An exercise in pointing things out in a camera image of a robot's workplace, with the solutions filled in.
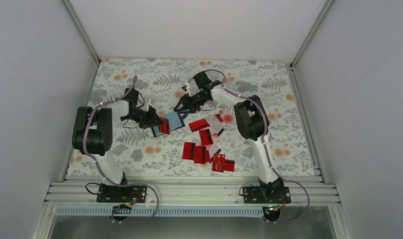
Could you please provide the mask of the blue card holder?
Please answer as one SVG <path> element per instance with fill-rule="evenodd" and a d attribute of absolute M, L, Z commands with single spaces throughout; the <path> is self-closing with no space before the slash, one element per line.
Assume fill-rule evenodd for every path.
<path fill-rule="evenodd" d="M 172 131 L 175 131 L 177 129 L 181 129 L 185 126 L 184 123 L 184 118 L 187 116 L 187 114 L 181 115 L 175 111 L 168 112 L 164 116 L 164 118 L 167 118 L 169 120 L 169 125 L 170 125 L 170 133 Z M 151 128 L 153 136 L 154 137 L 159 137 L 163 135 L 162 133 L 159 132 L 159 126 L 155 126 Z"/>

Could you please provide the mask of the red card gold ribbon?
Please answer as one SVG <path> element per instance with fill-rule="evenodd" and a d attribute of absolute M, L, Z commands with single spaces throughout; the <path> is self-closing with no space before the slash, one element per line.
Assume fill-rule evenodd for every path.
<path fill-rule="evenodd" d="M 234 172 L 235 161 L 226 159 L 224 154 L 215 153 L 211 162 L 213 172 Z"/>

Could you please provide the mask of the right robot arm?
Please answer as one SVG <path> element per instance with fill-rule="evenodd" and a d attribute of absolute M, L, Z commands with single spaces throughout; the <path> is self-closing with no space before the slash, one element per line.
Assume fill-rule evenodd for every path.
<path fill-rule="evenodd" d="M 273 202 L 284 186 L 277 173 L 269 147 L 269 121 L 261 99 L 257 95 L 243 96 L 225 86 L 223 72 L 208 69 L 195 74 L 182 89 L 185 92 L 174 111 L 194 114 L 208 101 L 216 101 L 234 110 L 238 132 L 246 139 L 259 167 L 261 199 Z"/>

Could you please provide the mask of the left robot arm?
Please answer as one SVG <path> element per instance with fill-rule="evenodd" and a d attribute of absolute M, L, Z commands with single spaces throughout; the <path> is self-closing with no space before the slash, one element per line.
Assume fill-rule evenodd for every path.
<path fill-rule="evenodd" d="M 113 126 L 115 123 L 131 120 L 139 128 L 161 126 L 164 121 L 156 114 L 152 105 L 147 109 L 139 107 L 139 91 L 127 88 L 124 95 L 101 103 L 96 107 L 78 107 L 73 127 L 72 146 L 87 155 L 102 175 L 102 183 L 112 185 L 109 195 L 114 200 L 124 201 L 129 195 L 125 173 L 120 169 L 111 152 Z"/>

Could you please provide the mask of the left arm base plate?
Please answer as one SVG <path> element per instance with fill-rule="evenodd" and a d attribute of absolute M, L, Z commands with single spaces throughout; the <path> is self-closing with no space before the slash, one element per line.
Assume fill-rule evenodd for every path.
<path fill-rule="evenodd" d="M 102 184 L 96 201 L 98 203 L 145 203 L 147 186 L 117 187 Z"/>

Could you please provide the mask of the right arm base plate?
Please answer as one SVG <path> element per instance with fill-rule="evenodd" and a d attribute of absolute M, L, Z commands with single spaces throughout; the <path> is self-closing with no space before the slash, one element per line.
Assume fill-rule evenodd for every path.
<path fill-rule="evenodd" d="M 245 204 L 291 204 L 291 194 L 288 187 L 267 192 L 260 186 L 243 186 L 240 195 Z"/>

